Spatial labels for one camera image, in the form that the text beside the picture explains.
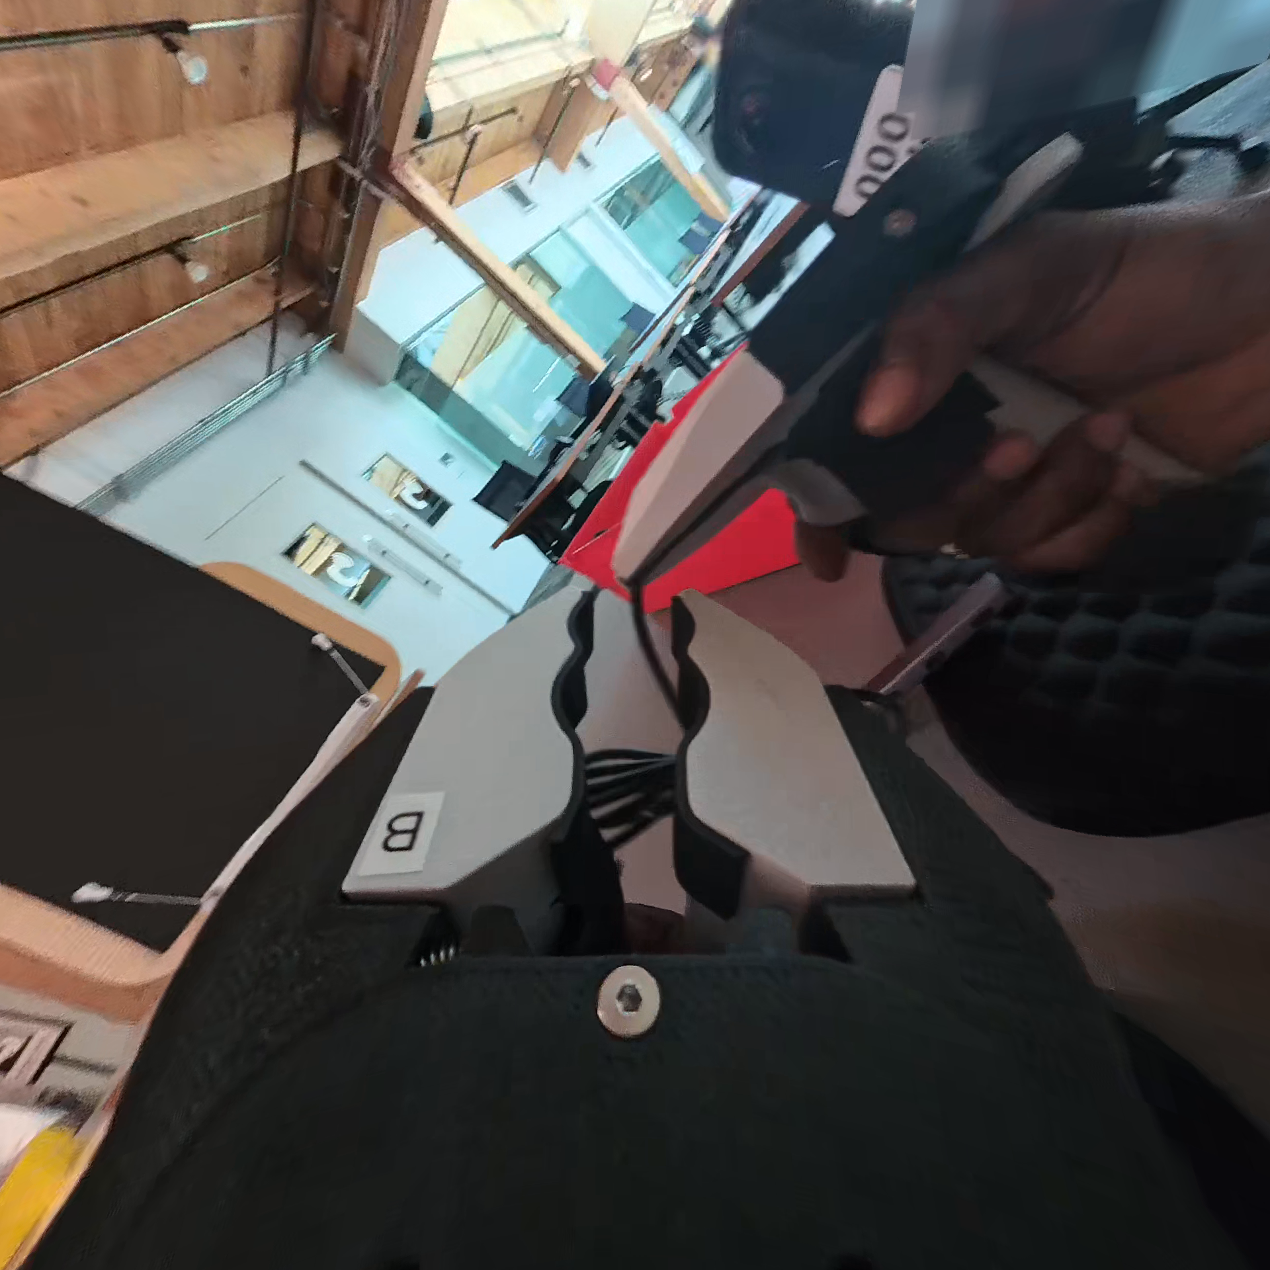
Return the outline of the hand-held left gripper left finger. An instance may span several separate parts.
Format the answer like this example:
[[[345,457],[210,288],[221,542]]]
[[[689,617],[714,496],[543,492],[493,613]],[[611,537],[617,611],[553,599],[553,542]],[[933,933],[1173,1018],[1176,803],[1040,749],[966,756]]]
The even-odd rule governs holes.
[[[535,955],[620,948],[614,853],[585,808],[585,666],[596,593],[555,593],[438,682],[342,885],[438,906],[461,935],[511,912]]]

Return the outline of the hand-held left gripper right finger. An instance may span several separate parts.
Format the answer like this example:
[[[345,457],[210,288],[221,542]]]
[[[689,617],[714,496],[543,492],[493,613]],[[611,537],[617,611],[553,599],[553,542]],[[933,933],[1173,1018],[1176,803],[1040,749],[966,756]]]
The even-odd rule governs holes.
[[[907,900],[915,874],[815,670],[715,599],[671,604],[677,710],[673,862],[723,923]]]

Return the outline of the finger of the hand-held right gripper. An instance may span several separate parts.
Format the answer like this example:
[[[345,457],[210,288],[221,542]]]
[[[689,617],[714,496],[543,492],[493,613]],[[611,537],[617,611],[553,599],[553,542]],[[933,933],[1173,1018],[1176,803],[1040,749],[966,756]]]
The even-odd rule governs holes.
[[[782,462],[779,490],[797,521],[810,528],[839,530],[868,518],[868,509],[847,484],[810,460]]]
[[[744,347],[635,487],[612,554],[621,586],[662,578],[773,492],[766,472],[789,436],[788,406]]]

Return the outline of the grey usb hub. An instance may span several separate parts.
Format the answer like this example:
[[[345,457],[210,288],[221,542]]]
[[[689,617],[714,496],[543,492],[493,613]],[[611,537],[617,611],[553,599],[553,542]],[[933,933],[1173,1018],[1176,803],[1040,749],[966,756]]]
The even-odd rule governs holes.
[[[958,652],[1010,601],[1001,578],[987,574],[975,581],[948,610],[913,640],[865,687],[868,694],[901,698],[919,688]]]

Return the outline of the person's right hand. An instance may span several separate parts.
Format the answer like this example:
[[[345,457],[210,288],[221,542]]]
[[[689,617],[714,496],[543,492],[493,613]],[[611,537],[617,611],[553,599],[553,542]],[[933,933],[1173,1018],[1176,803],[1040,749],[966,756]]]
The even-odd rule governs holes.
[[[999,434],[942,505],[875,530],[886,551],[954,546],[1024,578],[1098,569],[1158,499],[1131,437],[1205,477],[1267,448],[1267,191],[1212,203],[1049,212],[925,280],[892,310],[857,428],[925,418],[978,357],[1092,413],[1042,448]]]

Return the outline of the long wooden desk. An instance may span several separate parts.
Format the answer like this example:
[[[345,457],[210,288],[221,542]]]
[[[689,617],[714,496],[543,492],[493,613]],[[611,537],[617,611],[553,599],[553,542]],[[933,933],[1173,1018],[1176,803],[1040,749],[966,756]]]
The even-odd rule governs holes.
[[[594,421],[581,428],[568,450],[532,486],[496,539],[496,549],[532,537],[558,501],[582,498],[582,492],[593,484],[594,469],[621,439],[627,418],[638,406],[644,377],[668,375],[676,350],[698,315],[723,306],[806,209],[804,202],[786,202],[773,193],[745,199],[692,265],[670,306],[639,336]]]

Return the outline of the red box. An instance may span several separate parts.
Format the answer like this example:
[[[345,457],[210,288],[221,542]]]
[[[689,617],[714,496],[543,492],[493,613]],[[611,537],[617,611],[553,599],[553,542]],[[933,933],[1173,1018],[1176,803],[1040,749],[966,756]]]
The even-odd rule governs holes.
[[[620,599],[629,598],[614,572],[612,554],[630,496],[700,398],[736,359],[738,354],[726,357],[679,401],[668,422],[655,424],[647,431],[564,551],[564,567]],[[794,530],[795,518],[785,496],[766,492],[717,537],[650,583],[644,590],[644,611],[665,611],[683,592],[715,595],[794,567],[800,561]]]

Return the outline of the black office chair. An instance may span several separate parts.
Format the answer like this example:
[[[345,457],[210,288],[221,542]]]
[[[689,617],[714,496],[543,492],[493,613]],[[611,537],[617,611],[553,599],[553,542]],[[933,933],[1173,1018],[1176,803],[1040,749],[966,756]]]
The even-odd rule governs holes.
[[[502,462],[485,486],[473,496],[473,502],[503,524],[509,524],[531,499],[537,483],[538,478],[529,471]]]

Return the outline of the black mat on table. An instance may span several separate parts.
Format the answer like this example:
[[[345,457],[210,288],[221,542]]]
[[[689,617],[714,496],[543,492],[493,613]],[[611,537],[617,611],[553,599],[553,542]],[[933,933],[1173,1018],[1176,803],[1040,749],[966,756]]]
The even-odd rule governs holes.
[[[203,896],[355,707],[310,648],[392,646],[245,566],[206,572],[3,478],[3,985],[141,1023],[198,909],[74,906],[86,882]]]

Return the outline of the black honeycomb cushion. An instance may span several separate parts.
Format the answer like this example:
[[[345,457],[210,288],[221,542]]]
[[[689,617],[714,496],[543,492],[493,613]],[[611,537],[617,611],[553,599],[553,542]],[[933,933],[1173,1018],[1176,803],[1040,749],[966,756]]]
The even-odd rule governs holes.
[[[1175,490],[1079,577],[1007,601],[925,678],[952,746],[1063,831],[1166,837],[1267,815],[1267,451]]]

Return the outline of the yellow packet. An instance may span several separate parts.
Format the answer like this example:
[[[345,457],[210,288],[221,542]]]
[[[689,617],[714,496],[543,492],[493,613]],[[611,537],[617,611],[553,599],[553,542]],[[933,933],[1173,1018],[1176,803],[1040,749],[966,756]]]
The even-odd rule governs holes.
[[[69,1127],[41,1128],[15,1156],[1,1184],[1,1267],[17,1266],[21,1249],[63,1195],[82,1144]]]

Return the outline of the framed wall picture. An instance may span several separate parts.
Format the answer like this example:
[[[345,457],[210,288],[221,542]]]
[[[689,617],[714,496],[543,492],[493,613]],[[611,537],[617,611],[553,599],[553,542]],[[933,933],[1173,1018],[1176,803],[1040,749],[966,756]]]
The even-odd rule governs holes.
[[[376,459],[363,472],[363,480],[429,528],[437,527],[452,509],[452,501],[392,456]]]
[[[373,604],[392,580],[382,567],[319,524],[302,530],[281,555],[307,578],[360,610]]]

